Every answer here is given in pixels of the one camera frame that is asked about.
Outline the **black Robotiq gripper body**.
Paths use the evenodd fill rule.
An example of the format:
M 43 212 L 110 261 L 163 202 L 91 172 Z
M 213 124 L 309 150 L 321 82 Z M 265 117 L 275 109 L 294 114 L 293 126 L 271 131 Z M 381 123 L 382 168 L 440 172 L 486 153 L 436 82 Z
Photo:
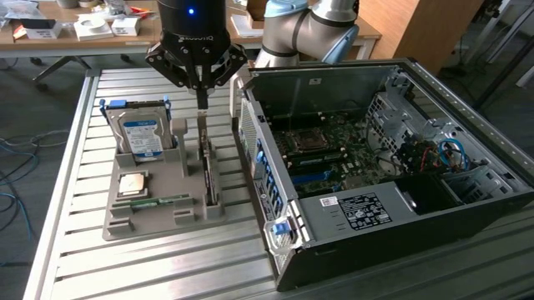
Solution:
M 161 44 L 182 65 L 214 65 L 231 45 L 226 1 L 159 1 Z

